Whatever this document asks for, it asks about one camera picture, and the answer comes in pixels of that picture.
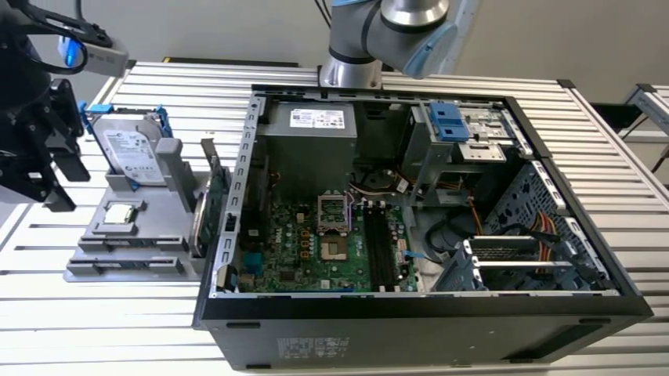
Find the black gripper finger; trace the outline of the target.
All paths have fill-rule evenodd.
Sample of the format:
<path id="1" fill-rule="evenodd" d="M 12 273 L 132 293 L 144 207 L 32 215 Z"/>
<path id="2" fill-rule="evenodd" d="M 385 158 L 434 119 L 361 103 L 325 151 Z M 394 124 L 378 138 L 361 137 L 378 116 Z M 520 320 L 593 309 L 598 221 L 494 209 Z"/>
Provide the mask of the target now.
<path id="1" fill-rule="evenodd" d="M 78 103 L 71 83 L 55 79 L 50 87 L 51 109 L 47 113 L 52 134 L 47 148 L 59 169 L 71 182 L 88 182 L 90 173 L 80 160 L 78 139 L 84 135 Z"/>
<path id="2" fill-rule="evenodd" d="M 75 202 L 55 171 L 78 179 L 78 116 L 59 113 L 1 116 L 1 202 L 44 204 L 71 212 Z"/>

